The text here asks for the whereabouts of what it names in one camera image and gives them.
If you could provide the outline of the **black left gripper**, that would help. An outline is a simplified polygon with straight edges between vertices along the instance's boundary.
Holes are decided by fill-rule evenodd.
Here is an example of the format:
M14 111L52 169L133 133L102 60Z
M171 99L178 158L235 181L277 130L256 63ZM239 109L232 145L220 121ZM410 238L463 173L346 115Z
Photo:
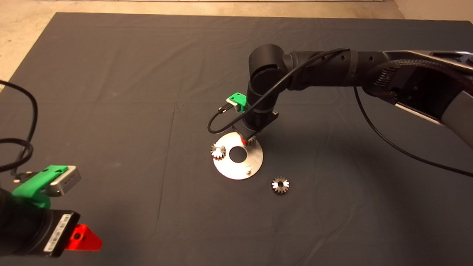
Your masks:
M1 256L58 258L69 250L100 251L103 241L87 226L78 224L72 210L19 210L1 213Z

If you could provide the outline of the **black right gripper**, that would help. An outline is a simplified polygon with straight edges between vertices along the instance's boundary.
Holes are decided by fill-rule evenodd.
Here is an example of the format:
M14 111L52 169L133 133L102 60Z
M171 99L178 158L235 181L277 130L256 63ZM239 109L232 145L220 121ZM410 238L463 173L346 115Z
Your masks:
M277 118L278 112L275 109L266 113L252 111L249 115L236 122L232 129L240 135L242 145L247 146L247 140L253 138Z

